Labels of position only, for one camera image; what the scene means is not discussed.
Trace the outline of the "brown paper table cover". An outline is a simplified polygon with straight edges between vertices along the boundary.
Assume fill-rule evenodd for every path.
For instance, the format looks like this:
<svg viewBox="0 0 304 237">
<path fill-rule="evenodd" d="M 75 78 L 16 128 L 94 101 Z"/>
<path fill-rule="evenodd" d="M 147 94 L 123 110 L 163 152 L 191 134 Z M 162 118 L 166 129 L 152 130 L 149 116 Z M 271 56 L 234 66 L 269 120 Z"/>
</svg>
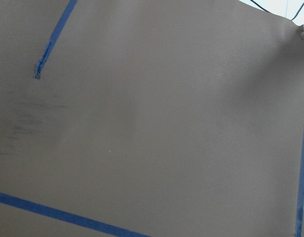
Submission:
<svg viewBox="0 0 304 237">
<path fill-rule="evenodd" d="M 304 41 L 237 0 L 0 0 L 0 193 L 151 237 L 293 237 Z"/>
</svg>

